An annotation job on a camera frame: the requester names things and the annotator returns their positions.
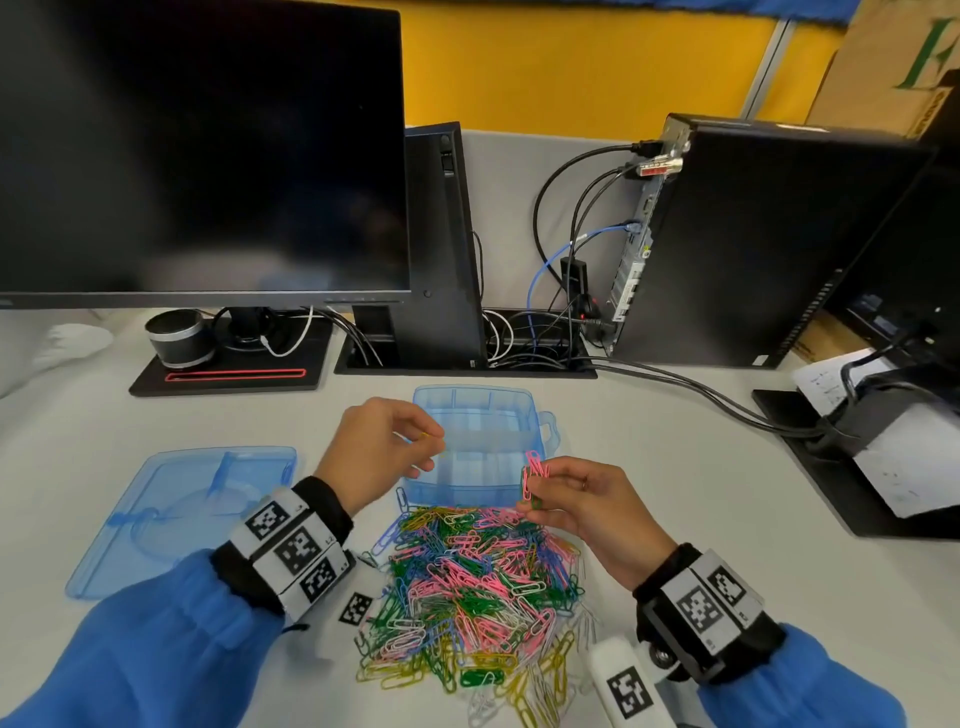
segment desk surface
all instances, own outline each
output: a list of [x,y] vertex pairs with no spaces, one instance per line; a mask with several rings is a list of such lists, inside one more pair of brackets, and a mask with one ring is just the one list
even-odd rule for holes
[[[299,472],[308,473],[347,406],[374,395],[409,399],[437,381],[478,383],[335,376],[329,355],[316,392],[137,400],[127,388],[151,355],[145,317],[132,319],[94,359],[0,400],[0,716],[40,684],[89,608],[64,596],[64,585],[147,457],[288,445],[298,451]],[[337,350],[340,342],[334,339]],[[753,388],[790,387],[778,372],[684,372],[745,404]],[[684,390],[605,373],[595,381],[495,384],[530,390],[540,409],[557,416],[561,452],[623,467],[676,539],[715,548],[777,619],[808,630],[836,659],[890,689],[911,725],[955,723],[959,545],[854,538],[782,443]],[[348,545],[368,547],[395,516],[396,504],[381,500],[357,518]],[[630,596],[589,558],[591,601],[604,631],[632,631]],[[288,639],[295,634],[272,650],[245,726],[448,726],[466,717],[464,697],[440,698],[434,684],[387,693],[355,684],[350,666],[327,674],[313,659],[312,638]],[[450,711],[430,709],[435,694]],[[567,724],[592,724],[599,711],[595,695],[578,698]],[[501,713],[491,725],[517,725],[516,716]]]

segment white cable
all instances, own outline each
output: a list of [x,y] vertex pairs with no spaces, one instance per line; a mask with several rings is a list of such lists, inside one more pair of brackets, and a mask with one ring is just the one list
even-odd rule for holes
[[510,349],[514,347],[514,328],[510,326],[510,322],[507,321],[506,317],[502,313],[497,313],[496,311],[489,309],[484,310],[484,313],[489,313],[492,316],[496,316],[498,319],[500,319],[500,321],[503,322],[503,325],[507,327],[507,330],[510,332],[510,343],[507,345],[507,348],[503,350],[503,353],[495,354],[493,359],[490,359],[490,361],[496,361],[497,359],[502,359],[504,356],[506,356],[510,352]]
[[276,353],[273,349],[270,348],[270,342],[267,341],[266,336],[260,337],[260,343],[263,344],[264,349],[270,352],[273,356],[281,358],[283,356],[289,356],[297,350],[297,347],[303,343],[303,339],[306,338],[306,332],[310,330],[310,325],[313,323],[313,306],[310,306],[310,313],[306,317],[306,324],[303,325],[303,331],[300,333],[300,338],[297,339],[297,343],[294,344],[290,349],[284,353]]
[[483,315],[483,320],[490,324],[490,328],[493,329],[493,341],[496,342],[496,349],[493,351],[493,357],[490,359],[490,361],[493,361],[500,353],[500,334],[496,332],[496,326],[494,326],[493,323],[491,323],[491,320],[487,318],[486,313]]

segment white device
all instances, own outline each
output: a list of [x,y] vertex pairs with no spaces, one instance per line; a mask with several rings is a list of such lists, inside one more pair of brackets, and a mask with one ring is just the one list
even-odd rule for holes
[[587,667],[613,728],[677,728],[627,638],[592,646]]

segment computer monitor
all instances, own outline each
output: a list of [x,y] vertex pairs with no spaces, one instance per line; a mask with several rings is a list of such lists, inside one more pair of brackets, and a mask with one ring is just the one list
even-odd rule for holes
[[0,6],[0,308],[410,291],[399,14]]

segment blue jacket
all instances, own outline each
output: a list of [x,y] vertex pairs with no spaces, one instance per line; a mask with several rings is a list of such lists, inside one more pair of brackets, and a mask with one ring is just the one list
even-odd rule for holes
[[[283,619],[230,593],[209,551],[95,606],[2,728],[233,728]],[[887,691],[787,626],[768,665],[700,697],[717,728],[901,728]]]

